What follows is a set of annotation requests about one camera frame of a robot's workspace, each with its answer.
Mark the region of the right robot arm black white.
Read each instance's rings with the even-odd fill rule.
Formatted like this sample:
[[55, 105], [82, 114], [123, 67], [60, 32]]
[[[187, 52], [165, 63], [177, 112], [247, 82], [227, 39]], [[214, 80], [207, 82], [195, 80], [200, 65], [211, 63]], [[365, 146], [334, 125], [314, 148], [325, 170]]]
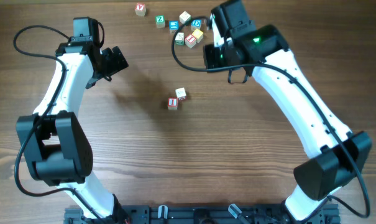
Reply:
[[203, 49], [207, 69], [243, 68], [274, 99], [296, 131], [308, 160], [293, 171], [296, 187], [285, 200], [293, 223], [304, 223], [341, 187], [360, 179], [372, 142], [353, 133], [325, 105], [273, 25], [258, 28], [241, 1], [226, 1], [208, 21], [214, 42]]

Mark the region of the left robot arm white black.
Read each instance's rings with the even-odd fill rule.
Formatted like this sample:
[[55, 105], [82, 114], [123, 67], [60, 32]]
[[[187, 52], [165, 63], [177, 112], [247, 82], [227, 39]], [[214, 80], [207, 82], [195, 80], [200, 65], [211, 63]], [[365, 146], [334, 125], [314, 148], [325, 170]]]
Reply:
[[55, 73], [48, 90], [16, 131], [21, 143], [14, 165], [17, 188], [31, 197], [66, 192], [79, 206], [80, 221], [127, 223], [127, 212], [93, 172], [93, 150], [79, 121], [85, 90], [129, 65], [119, 47], [103, 49], [104, 28], [96, 19], [76, 17], [73, 35], [54, 55]]

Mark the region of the red letter A block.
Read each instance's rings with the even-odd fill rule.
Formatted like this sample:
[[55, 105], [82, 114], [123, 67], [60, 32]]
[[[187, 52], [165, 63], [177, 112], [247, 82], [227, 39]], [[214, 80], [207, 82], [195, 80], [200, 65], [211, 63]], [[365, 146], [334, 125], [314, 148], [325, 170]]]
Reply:
[[176, 93], [176, 97], [178, 98], [178, 100], [185, 100], [186, 97], [187, 97], [187, 94], [186, 94], [186, 91], [184, 88], [178, 88], [175, 90], [175, 93]]

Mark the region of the red letter I block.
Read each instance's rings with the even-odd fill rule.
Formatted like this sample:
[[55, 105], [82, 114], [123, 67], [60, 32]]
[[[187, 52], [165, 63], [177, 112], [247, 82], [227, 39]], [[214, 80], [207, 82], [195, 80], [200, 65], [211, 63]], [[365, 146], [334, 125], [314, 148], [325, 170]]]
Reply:
[[178, 109], [178, 98], [168, 98], [167, 108], [169, 110], [177, 110]]

